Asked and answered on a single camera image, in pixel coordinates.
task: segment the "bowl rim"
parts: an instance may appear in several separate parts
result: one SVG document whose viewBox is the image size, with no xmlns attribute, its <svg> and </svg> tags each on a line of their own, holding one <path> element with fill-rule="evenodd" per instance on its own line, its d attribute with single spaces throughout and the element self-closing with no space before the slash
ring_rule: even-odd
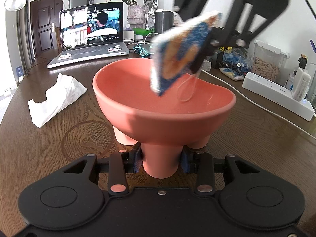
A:
<svg viewBox="0 0 316 237">
<path fill-rule="evenodd" d="M 114 62 L 111 62 L 107 65 L 105 65 L 104 67 L 102 67 L 93 77 L 93 81 L 92 81 L 92 87 L 94 90 L 94 93 L 96 96 L 99 96 L 102 100 L 105 100 L 107 103 L 109 103 L 109 105 L 113 106 L 114 108 L 125 112 L 126 114 L 132 114 L 132 115 L 138 115 L 141 116 L 143 118 L 147 118 L 147 119 L 168 119 L 168 120 L 173 120 L 173 121 L 190 121 L 192 119 L 204 119 L 204 118 L 209 118 L 215 115 L 219 115 L 219 114 L 223 114 L 227 111 L 229 111 L 236 103 L 236 95 L 229 89 L 219 86 L 220 88 L 224 88 L 227 91 L 231 92 L 233 98 L 230 101 L 230 103 L 228 103 L 227 105 L 212 110 L 212 111 L 206 111 L 206 112 L 199 112 L 199 113 L 190 113 L 190 114 L 168 114 L 168 113 L 157 113 L 157 112 L 152 112 L 152 111 L 145 111 L 145 110 L 140 110 L 140 109 L 136 109 L 136 108 L 132 108 L 129 107 L 127 105 L 121 104 L 119 102 L 116 102 L 114 100 L 112 100 L 111 98 L 107 97 L 97 86 L 96 80 L 98 75 L 101 73 L 102 70 L 104 70 L 106 67 L 117 63 L 118 61 L 124 61 L 124 60 L 150 60 L 152 61 L 152 59 L 146 59 L 146 58 L 127 58 L 127 59 L 122 59 L 122 60 L 117 60 Z"/>
</svg>

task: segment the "pink bowl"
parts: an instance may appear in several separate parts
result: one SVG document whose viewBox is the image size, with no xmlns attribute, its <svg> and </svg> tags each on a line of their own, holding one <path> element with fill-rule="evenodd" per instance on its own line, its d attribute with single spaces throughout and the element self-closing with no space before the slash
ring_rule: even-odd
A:
<svg viewBox="0 0 316 237">
<path fill-rule="evenodd" d="M 146 172 L 165 178 L 177 170 L 183 145 L 199 149 L 207 144 L 228 117 L 236 96 L 197 79 L 192 98 L 181 102 L 178 88 L 189 77 L 186 74 L 158 97 L 150 89 L 151 64 L 151 59 L 142 58 L 110 63 L 94 76 L 93 89 L 117 140 L 127 145 L 140 141 Z"/>
</svg>

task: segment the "wooden table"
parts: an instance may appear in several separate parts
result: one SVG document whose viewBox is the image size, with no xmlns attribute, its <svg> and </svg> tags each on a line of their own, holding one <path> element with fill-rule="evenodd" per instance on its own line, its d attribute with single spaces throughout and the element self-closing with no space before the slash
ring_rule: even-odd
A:
<svg viewBox="0 0 316 237">
<path fill-rule="evenodd" d="M 117 150 L 131 149 L 116 141 L 112 125 L 98 106 L 92 79 L 104 65 L 134 56 L 88 61 L 51 70 L 42 64 L 33 68 L 28 78 L 22 81 L 0 126 L 0 229 L 4 234 L 12 236 L 25 226 L 17 199 L 26 186 L 84 154 L 96 153 L 102 158 Z M 56 83 L 58 73 L 73 76 L 88 91 L 39 129 L 31 121 L 27 101 L 44 101 L 45 91 Z M 232 83 L 219 71 L 212 69 L 211 73 Z M 205 73 L 201 78 L 225 86 Z M 315 119 L 307 122 L 277 104 L 243 90 L 241 83 L 232 84 L 255 102 L 316 135 Z M 316 141 L 239 94 L 236 97 L 230 116 L 213 133 L 204 150 L 216 158 L 235 153 L 297 185 L 306 198 L 306 209 L 299 226 L 316 236 Z M 144 171 L 128 174 L 127 178 L 130 187 L 193 186 L 196 175 L 185 175 L 178 169 L 175 175 L 163 180 L 154 179 Z M 106 183 L 106 174 L 101 174 L 99 186 L 106 190 Z M 222 176 L 218 175 L 216 188 L 223 186 Z"/>
</svg>

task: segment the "screw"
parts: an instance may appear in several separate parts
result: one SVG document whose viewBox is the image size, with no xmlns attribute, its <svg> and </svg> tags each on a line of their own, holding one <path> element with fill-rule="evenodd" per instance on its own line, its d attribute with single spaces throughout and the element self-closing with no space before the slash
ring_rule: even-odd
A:
<svg viewBox="0 0 316 237">
<path fill-rule="evenodd" d="M 218 46 L 219 46 L 219 41 L 213 39 L 213 40 L 211 41 L 211 45 L 213 45 L 213 46 L 215 46 L 215 47 L 218 47 Z"/>
<path fill-rule="evenodd" d="M 240 47 L 245 47 L 246 46 L 246 42 L 242 39 L 237 39 L 236 40 L 236 45 L 240 46 Z"/>
<path fill-rule="evenodd" d="M 122 184 L 115 184 L 111 186 L 111 191 L 113 192 L 123 192 L 126 190 L 126 186 Z"/>
<path fill-rule="evenodd" d="M 157 193 L 158 193 L 158 195 L 166 195 L 167 194 L 166 191 L 158 191 Z"/>
<path fill-rule="evenodd" d="M 179 6 L 173 6 L 173 11 L 178 12 L 180 10 Z"/>
<path fill-rule="evenodd" d="M 213 191 L 213 187 L 208 184 L 201 184 L 197 187 L 199 192 L 211 192 Z"/>
</svg>

